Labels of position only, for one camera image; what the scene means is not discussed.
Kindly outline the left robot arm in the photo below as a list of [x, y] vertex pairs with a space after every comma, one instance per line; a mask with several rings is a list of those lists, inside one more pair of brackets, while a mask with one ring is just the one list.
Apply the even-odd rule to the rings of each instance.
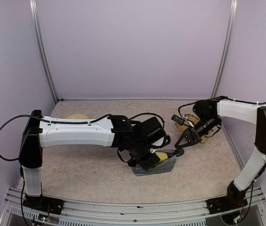
[[[24, 188], [29, 201], [37, 209], [44, 209], [48, 199], [42, 194], [42, 151], [59, 145], [98, 145], [128, 151], [131, 161], [136, 161], [145, 171], [153, 168], [160, 158], [156, 150], [171, 142], [164, 130], [164, 119], [150, 113], [150, 118], [140, 122], [135, 117], [106, 114], [97, 119], [60, 119], [42, 115], [34, 110], [30, 115], [17, 115], [0, 127], [0, 132], [18, 118], [28, 118], [22, 134], [19, 156], [12, 159], [20, 163]], [[0, 158], [9, 161], [0, 154]]]

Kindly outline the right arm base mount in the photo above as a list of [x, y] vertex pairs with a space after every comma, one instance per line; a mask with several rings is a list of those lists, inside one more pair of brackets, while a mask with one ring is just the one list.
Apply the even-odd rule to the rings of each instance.
[[216, 214], [247, 206], [247, 190], [248, 189], [240, 191], [232, 181], [227, 187], [227, 193], [225, 196], [211, 198], [206, 201], [209, 213]]

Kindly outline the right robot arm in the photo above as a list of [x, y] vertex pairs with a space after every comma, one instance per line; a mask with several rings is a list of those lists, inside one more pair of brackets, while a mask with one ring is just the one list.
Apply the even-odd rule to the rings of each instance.
[[233, 181], [238, 191], [249, 188], [266, 166], [266, 101], [249, 102], [218, 96], [190, 104], [199, 121], [182, 132], [175, 147], [186, 148], [201, 142], [213, 128], [226, 126], [225, 131], [237, 153], [242, 150], [243, 169]]

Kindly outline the grey zip pouch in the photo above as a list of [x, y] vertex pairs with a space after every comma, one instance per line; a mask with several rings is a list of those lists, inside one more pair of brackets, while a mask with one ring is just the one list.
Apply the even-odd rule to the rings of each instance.
[[148, 176], [154, 174], [161, 174], [171, 172], [177, 162], [177, 159], [185, 153], [184, 149], [178, 150], [163, 150], [158, 152], [165, 152], [168, 154], [168, 159], [163, 162], [158, 162], [153, 168], [148, 171], [144, 171], [138, 164], [135, 167], [132, 167], [133, 173], [140, 176]]

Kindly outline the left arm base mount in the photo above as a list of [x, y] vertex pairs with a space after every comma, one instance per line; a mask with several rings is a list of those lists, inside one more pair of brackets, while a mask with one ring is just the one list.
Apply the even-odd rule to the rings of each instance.
[[61, 215], [64, 201], [58, 198], [51, 198], [44, 195], [28, 196], [25, 195], [23, 205], [33, 210], [39, 210], [48, 214]]

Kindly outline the yellow sponge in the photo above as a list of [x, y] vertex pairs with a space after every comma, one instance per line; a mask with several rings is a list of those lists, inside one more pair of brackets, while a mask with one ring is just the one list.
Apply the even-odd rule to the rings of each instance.
[[163, 162], [169, 158], [168, 154], [165, 152], [155, 152], [155, 154], [159, 157], [159, 162]]

